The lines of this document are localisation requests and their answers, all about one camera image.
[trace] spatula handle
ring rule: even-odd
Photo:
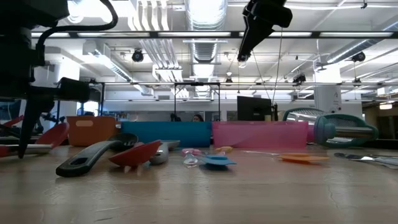
[[[383,164],[398,166],[398,159],[396,158],[377,157],[374,160]]]
[[[120,144],[122,144],[120,141],[102,141],[89,146],[58,166],[55,173],[61,177],[78,177],[86,174],[105,151]]]

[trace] blue object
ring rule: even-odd
[[[135,134],[143,143],[180,140],[179,147],[209,147],[211,122],[122,122],[121,132]]]
[[[226,166],[226,165],[234,165],[236,162],[228,159],[226,156],[206,156],[206,157],[198,157],[203,162],[207,164],[213,164],[217,166]]]

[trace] desk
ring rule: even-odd
[[[0,159],[1,223],[396,223],[398,170],[333,157],[315,165],[234,151],[227,171],[167,164],[123,173],[106,158],[86,176],[55,168],[77,148]],[[387,153],[366,150],[369,153]]]

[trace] red spatula head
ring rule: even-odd
[[[119,166],[138,166],[147,162],[157,152],[160,140],[150,142],[127,151],[120,152],[109,158],[111,162]]]
[[[69,124],[60,123],[52,127],[52,129],[46,131],[35,144],[48,144],[51,148],[55,148],[66,140],[69,133]]]

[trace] person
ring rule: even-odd
[[[200,114],[193,115],[192,121],[193,122],[204,122],[203,117]]]

